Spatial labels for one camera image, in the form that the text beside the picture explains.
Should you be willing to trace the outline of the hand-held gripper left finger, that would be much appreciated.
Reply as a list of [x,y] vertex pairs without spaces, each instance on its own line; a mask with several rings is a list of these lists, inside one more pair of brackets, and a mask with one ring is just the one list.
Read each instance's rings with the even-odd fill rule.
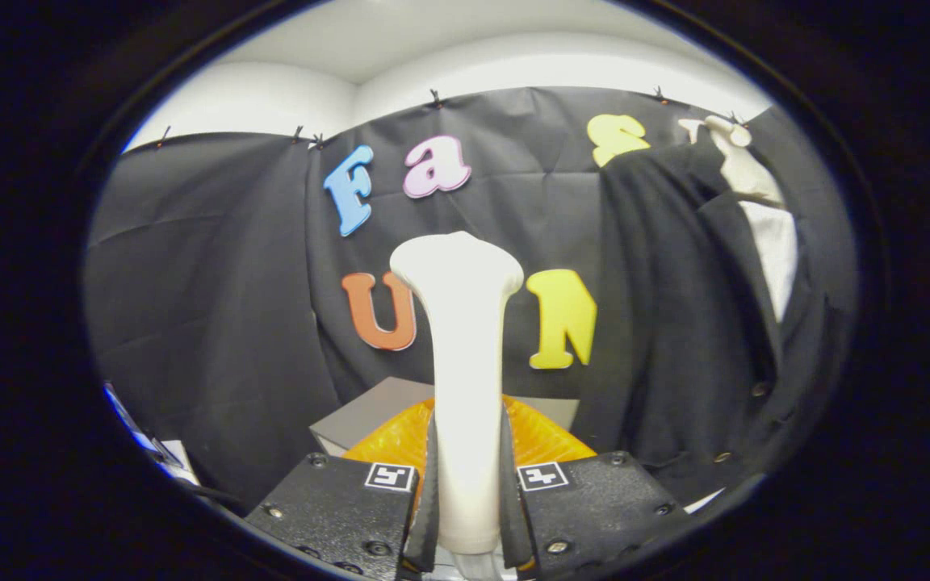
[[312,453],[247,525],[335,576],[418,580],[435,562],[439,508],[434,404],[395,413],[350,451]]

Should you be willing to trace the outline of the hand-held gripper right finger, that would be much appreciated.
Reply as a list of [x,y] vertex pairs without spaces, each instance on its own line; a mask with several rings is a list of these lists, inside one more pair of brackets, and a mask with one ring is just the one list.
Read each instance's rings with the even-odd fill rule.
[[595,453],[520,399],[503,399],[501,439],[503,555],[521,578],[610,576],[689,526],[629,453]]

